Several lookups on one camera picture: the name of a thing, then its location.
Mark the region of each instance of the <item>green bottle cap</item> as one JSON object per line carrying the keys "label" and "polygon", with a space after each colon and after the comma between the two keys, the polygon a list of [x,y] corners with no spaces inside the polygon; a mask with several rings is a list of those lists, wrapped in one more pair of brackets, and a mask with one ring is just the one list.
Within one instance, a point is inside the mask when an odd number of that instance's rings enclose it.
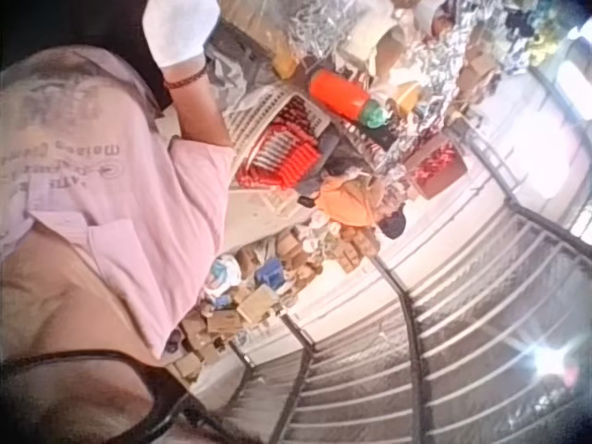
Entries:
{"label": "green bottle cap", "polygon": [[387,123],[388,118],[389,114],[387,113],[387,110],[385,110],[376,100],[369,99],[364,104],[358,120],[362,125],[374,129],[382,127]]}

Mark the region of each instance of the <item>bracelet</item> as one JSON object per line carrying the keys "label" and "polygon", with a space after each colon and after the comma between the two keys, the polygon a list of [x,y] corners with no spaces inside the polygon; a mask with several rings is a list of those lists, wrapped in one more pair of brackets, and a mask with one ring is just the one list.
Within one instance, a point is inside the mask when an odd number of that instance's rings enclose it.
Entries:
{"label": "bracelet", "polygon": [[182,88],[187,86],[195,81],[199,80],[201,77],[204,76],[207,70],[207,63],[203,65],[203,68],[197,71],[195,74],[192,74],[186,79],[179,80],[179,81],[167,81],[165,80],[165,88],[168,90],[176,90],[177,88]]}

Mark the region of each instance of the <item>orange object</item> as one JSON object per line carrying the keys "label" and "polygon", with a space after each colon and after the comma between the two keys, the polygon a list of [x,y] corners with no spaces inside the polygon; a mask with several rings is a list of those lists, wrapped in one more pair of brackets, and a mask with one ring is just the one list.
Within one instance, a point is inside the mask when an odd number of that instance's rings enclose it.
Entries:
{"label": "orange object", "polygon": [[358,84],[327,69],[316,71],[308,85],[308,93],[337,114],[354,121],[360,118],[366,102],[371,98]]}

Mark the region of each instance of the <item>hand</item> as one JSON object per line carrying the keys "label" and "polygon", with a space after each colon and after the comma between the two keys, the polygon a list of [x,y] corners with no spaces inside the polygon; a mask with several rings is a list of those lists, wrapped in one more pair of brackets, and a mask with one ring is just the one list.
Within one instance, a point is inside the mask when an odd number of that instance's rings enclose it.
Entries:
{"label": "hand", "polygon": [[362,174],[362,172],[363,172],[362,169],[359,168],[358,166],[350,166],[348,169],[345,170],[344,176],[348,180],[354,180],[358,176],[360,176]]}
{"label": "hand", "polygon": [[148,0],[142,26],[156,65],[170,67],[203,54],[219,17],[216,0]]}

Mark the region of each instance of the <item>pink t-shirt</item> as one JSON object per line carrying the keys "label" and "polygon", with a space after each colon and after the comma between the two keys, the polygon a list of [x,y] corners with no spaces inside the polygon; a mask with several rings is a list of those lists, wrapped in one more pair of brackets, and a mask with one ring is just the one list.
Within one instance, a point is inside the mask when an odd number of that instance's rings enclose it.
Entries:
{"label": "pink t-shirt", "polygon": [[3,73],[0,259],[45,225],[124,299],[160,356],[222,245],[234,153],[169,144],[157,112],[101,49],[44,51]]}

